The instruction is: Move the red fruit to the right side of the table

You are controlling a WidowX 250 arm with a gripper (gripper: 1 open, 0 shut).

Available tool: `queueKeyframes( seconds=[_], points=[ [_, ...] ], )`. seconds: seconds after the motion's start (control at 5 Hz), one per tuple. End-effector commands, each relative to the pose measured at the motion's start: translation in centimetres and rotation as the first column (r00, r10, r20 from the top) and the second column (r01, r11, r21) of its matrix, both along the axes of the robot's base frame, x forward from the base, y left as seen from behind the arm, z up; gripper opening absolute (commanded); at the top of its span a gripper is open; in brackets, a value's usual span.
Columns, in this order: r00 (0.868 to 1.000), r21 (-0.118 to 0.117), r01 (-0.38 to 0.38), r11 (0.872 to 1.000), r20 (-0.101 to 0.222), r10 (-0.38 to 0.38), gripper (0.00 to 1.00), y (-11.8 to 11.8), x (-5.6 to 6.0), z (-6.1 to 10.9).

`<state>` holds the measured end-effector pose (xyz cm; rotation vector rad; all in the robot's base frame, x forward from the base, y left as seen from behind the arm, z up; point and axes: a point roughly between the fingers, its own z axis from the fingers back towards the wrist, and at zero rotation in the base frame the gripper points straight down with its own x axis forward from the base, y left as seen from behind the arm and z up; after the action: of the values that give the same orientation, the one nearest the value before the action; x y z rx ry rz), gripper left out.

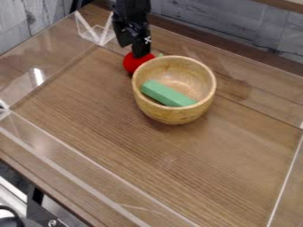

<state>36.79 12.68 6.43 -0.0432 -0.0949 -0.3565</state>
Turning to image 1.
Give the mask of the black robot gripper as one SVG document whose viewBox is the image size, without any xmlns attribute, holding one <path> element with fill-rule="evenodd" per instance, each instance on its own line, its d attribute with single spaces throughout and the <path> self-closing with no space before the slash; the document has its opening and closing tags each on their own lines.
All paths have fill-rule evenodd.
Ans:
<svg viewBox="0 0 303 227">
<path fill-rule="evenodd" d="M 147 19 L 151 9 L 151 0 L 116 0 L 112 5 L 116 39 L 121 48 L 131 45 L 136 59 L 151 53 L 152 34 Z"/>
</svg>

